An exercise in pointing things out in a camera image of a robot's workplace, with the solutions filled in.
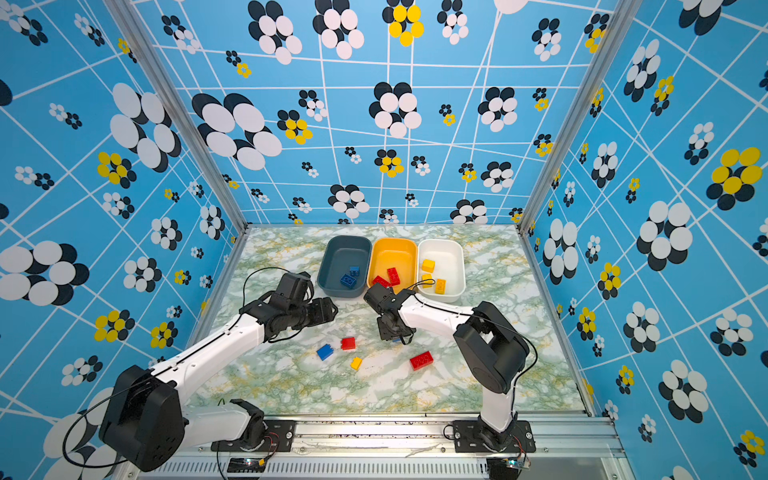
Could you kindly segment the dark blue lego brick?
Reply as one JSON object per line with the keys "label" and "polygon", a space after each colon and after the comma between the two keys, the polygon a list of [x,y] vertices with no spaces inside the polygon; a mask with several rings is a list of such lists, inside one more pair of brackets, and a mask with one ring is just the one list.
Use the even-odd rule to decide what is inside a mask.
{"label": "dark blue lego brick", "polygon": [[341,277],[340,283],[346,288],[353,289],[356,286],[357,279],[351,275],[345,274]]}

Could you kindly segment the left circuit board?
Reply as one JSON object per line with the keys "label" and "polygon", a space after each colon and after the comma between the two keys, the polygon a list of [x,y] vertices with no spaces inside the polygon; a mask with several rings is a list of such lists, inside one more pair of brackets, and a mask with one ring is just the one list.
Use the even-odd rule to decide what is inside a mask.
{"label": "left circuit board", "polygon": [[231,457],[227,464],[228,474],[261,474],[266,470],[264,459]]}

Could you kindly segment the aluminium corner post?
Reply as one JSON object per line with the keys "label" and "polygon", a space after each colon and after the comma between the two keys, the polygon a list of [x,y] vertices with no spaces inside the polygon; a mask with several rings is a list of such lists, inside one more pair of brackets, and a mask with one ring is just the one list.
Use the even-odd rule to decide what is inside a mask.
{"label": "aluminium corner post", "polygon": [[129,1],[107,0],[104,4],[119,30],[126,36],[130,47],[136,51],[139,65],[177,126],[181,139],[189,148],[201,173],[217,195],[235,229],[243,235],[248,229],[247,221],[233,195],[224,186],[221,172],[174,88],[168,69],[162,64],[158,53],[152,47],[145,28],[139,25],[139,16],[131,10]]}
{"label": "aluminium corner post", "polygon": [[529,201],[525,206],[520,224],[520,232],[522,234],[526,233],[527,229],[536,220],[538,212],[547,196],[547,192],[550,189],[550,183],[565,159],[568,148],[573,143],[575,136],[586,117],[588,105],[591,103],[594,94],[602,85],[602,81],[622,46],[632,24],[632,20],[641,4],[642,2],[640,0],[619,1],[617,9],[611,15],[606,38],[602,41],[598,51],[594,54],[584,80],[579,87],[577,94],[569,107],[567,115],[565,116],[562,127],[556,136],[553,152],[544,164],[532,194],[529,197]]}

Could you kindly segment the white plastic bin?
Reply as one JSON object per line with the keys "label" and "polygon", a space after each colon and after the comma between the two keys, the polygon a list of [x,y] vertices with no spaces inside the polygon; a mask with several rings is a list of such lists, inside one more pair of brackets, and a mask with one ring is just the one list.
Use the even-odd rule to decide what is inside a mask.
{"label": "white plastic bin", "polygon": [[444,295],[436,294],[435,284],[430,288],[421,285],[418,290],[424,296],[443,303],[455,303],[459,300],[466,289],[466,277],[464,268],[464,254],[462,246],[447,239],[426,239],[419,243],[418,276],[421,280],[425,272],[421,269],[421,264],[425,259],[433,260],[436,263],[432,275],[435,284],[438,279],[444,279],[447,283]]}

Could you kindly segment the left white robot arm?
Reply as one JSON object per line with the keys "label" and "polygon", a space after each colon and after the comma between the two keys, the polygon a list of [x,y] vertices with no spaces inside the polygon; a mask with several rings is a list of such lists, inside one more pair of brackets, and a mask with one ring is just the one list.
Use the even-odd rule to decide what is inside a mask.
{"label": "left white robot arm", "polygon": [[179,449],[206,443],[237,445],[246,451],[267,439],[264,412],[232,399],[198,413],[183,410],[189,397],[241,355],[280,332],[333,321],[337,306],[328,297],[271,305],[264,299],[242,307],[223,327],[152,368],[121,373],[109,399],[100,440],[144,472],[167,462]]}

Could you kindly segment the long red lego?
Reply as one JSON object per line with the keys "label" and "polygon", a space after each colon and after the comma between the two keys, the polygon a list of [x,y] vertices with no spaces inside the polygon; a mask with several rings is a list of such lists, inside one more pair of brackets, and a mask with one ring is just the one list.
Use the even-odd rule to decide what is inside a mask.
{"label": "long red lego", "polygon": [[423,368],[426,368],[433,364],[434,358],[432,354],[429,351],[423,352],[419,355],[416,355],[412,357],[410,360],[410,365],[414,371],[419,371]]}
{"label": "long red lego", "polygon": [[372,284],[372,285],[380,285],[380,286],[382,286],[382,287],[384,287],[384,288],[389,288],[389,287],[390,287],[390,283],[389,283],[389,281],[388,281],[388,280],[386,280],[386,279],[384,279],[384,278],[383,278],[383,277],[381,277],[381,276],[376,276],[376,277],[375,277],[375,278],[372,280],[371,284]]}
{"label": "long red lego", "polygon": [[391,286],[397,286],[401,283],[399,273],[395,267],[387,269],[388,282]]}

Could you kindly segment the orange yellow lego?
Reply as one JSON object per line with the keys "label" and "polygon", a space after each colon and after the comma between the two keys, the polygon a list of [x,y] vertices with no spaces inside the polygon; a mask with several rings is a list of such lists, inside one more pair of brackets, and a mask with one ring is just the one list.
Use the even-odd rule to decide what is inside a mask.
{"label": "orange yellow lego", "polygon": [[444,279],[438,279],[434,287],[435,293],[439,295],[444,295],[446,292],[446,285],[447,283]]}

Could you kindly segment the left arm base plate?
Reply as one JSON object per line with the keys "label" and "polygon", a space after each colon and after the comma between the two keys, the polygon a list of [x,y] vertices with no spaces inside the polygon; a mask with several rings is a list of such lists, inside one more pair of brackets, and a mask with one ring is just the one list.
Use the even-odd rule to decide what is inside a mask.
{"label": "left arm base plate", "polygon": [[246,428],[236,440],[220,440],[211,444],[214,452],[289,452],[296,434],[297,422],[266,419]]}

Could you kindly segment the aluminium front rail frame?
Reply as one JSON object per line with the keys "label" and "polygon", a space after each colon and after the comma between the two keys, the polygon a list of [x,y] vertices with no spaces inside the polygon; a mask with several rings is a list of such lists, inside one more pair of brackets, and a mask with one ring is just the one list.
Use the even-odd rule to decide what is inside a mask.
{"label": "aluminium front rail frame", "polygon": [[[179,451],[143,473],[116,468],[116,479],[485,479],[491,454],[457,453],[450,440],[455,414],[369,416],[296,415],[289,452],[272,457],[261,474],[228,474],[231,457],[207,446]],[[634,473],[614,424],[582,412],[523,412],[537,450],[522,455],[523,479],[632,479]]]}

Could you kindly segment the dark teal plastic bin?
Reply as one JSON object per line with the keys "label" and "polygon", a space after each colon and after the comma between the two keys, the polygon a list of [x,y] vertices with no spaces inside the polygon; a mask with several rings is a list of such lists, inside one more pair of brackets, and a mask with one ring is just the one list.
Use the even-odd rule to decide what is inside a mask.
{"label": "dark teal plastic bin", "polygon": [[[338,235],[332,237],[326,246],[317,276],[317,285],[330,297],[356,298],[366,289],[366,277],[372,253],[372,243],[362,236]],[[343,275],[352,266],[360,268],[360,275],[353,289],[340,283]]]}

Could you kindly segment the aluminium corner post right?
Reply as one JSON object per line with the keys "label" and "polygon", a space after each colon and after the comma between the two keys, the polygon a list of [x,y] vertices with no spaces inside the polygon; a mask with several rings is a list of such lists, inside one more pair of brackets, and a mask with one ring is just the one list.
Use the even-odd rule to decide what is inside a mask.
{"label": "aluminium corner post right", "polygon": [[568,148],[573,143],[575,136],[586,117],[588,105],[591,103],[594,94],[602,85],[602,81],[622,46],[632,24],[632,20],[641,4],[642,2],[640,0],[619,1],[617,9],[611,15],[606,38],[602,41],[598,51],[594,54],[584,80],[579,87],[577,94],[569,107],[567,115],[565,116],[562,127],[556,136],[553,152],[544,164],[532,194],[529,197],[529,201],[525,206],[520,224],[520,232],[522,234],[526,233],[527,229],[536,220],[538,212],[547,196],[547,192],[550,189],[550,183],[565,159]]}

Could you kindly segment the right circuit board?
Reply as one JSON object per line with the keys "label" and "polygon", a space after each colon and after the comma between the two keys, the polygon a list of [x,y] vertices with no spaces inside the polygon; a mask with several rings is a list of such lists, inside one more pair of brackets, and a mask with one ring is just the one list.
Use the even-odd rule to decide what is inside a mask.
{"label": "right circuit board", "polygon": [[518,480],[530,468],[527,461],[516,459],[488,458],[486,464],[490,480]]}

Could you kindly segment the small red lego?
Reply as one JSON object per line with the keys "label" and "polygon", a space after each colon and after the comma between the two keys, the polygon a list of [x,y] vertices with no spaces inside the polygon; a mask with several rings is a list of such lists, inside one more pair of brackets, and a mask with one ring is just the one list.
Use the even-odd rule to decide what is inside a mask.
{"label": "small red lego", "polygon": [[346,337],[341,340],[341,349],[343,351],[352,351],[356,349],[356,339],[354,337]]}

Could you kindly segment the yellow plastic bin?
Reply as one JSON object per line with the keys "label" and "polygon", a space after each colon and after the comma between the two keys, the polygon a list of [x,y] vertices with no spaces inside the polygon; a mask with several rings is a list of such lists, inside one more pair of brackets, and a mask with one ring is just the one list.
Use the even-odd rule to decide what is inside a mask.
{"label": "yellow plastic bin", "polygon": [[381,238],[373,243],[369,262],[367,286],[371,287],[377,277],[389,280],[388,270],[397,271],[400,283],[393,285],[395,293],[413,285],[417,281],[418,246],[409,239]]}

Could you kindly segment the light blue lego brick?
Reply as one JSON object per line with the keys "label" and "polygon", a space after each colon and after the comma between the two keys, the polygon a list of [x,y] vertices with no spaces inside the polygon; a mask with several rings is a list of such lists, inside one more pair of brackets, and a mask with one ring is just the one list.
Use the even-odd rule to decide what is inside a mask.
{"label": "light blue lego brick", "polygon": [[316,351],[316,354],[321,361],[327,360],[333,353],[334,348],[330,344],[325,344]]}

